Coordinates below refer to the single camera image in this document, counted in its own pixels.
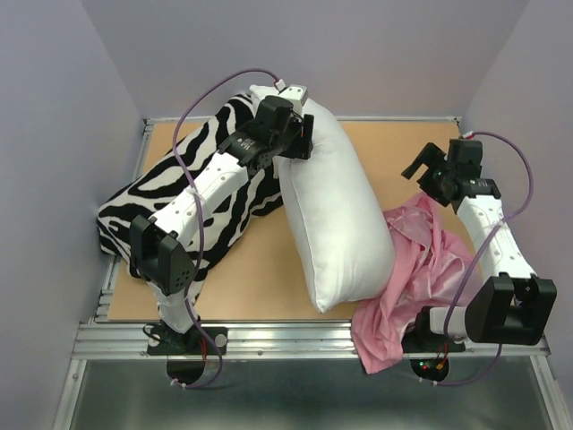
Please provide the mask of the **pink satin rose pillowcase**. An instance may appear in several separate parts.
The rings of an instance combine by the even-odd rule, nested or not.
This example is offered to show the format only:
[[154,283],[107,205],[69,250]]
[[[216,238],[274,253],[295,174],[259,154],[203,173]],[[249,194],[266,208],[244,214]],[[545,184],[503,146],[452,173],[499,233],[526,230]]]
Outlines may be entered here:
[[472,255],[460,236],[442,226],[436,203],[420,193],[385,219],[396,253],[381,297],[385,310],[450,301]]

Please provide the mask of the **white pillow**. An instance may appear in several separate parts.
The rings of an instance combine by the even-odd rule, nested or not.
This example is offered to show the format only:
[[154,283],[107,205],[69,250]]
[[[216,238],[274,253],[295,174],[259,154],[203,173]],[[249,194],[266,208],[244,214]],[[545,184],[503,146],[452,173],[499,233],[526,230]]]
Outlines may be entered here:
[[303,112],[314,117],[311,157],[278,157],[275,166],[312,305],[325,314],[378,296],[393,271],[395,249],[342,124],[312,99]]

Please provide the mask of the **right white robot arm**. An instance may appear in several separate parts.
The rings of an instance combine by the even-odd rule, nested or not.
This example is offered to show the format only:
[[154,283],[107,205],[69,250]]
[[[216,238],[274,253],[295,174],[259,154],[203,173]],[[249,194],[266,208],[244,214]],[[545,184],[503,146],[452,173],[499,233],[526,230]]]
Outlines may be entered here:
[[557,296],[520,252],[504,213],[499,187],[482,176],[482,133],[449,142],[448,150],[428,142],[403,171],[411,178],[420,167],[420,188],[451,207],[466,228],[475,257],[447,307],[423,310],[428,319],[412,328],[412,339],[432,349],[444,336],[474,343],[533,346],[542,336]]

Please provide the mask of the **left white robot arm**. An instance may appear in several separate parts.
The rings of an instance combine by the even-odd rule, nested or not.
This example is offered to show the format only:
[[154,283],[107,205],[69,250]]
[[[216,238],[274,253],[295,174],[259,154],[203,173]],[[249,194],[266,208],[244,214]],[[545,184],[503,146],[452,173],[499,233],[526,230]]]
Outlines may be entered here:
[[314,118],[303,112],[306,100],[302,86],[264,96],[254,118],[218,145],[193,184],[149,218],[133,219],[131,264],[151,287],[161,320],[170,328],[168,342],[178,352],[193,351],[200,334],[188,301],[199,264],[186,246],[202,234],[203,221],[274,158],[310,158]]

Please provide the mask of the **plain pink pillow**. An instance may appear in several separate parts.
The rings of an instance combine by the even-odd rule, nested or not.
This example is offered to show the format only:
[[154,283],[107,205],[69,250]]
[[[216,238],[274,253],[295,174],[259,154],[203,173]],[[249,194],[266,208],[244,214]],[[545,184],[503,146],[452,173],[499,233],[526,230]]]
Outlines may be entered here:
[[431,301],[388,312],[381,302],[387,285],[379,296],[361,301],[351,321],[352,340],[367,374],[376,374],[401,361],[406,328],[415,321],[423,307],[448,306],[453,299],[447,303]]

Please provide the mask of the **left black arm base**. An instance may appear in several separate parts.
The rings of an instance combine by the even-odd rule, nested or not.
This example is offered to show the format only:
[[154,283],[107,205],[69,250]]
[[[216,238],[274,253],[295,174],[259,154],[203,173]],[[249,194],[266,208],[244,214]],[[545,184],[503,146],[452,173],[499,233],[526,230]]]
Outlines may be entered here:
[[195,328],[185,334],[173,331],[163,322],[153,322],[142,327],[143,334],[148,338],[147,354],[150,356],[216,356],[218,352],[227,352],[228,329],[223,326],[207,327],[206,332],[213,340],[222,340],[215,348]]

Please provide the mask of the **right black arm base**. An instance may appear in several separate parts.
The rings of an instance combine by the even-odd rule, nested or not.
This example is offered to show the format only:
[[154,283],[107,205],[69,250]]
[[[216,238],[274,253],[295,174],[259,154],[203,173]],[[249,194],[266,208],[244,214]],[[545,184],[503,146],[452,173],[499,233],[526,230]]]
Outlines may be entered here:
[[402,349],[405,354],[434,354],[438,352],[444,353],[462,353],[466,351],[464,342],[455,343],[453,340],[448,340],[444,336],[435,335],[432,333],[427,338],[418,339],[414,333],[407,333],[402,339]]

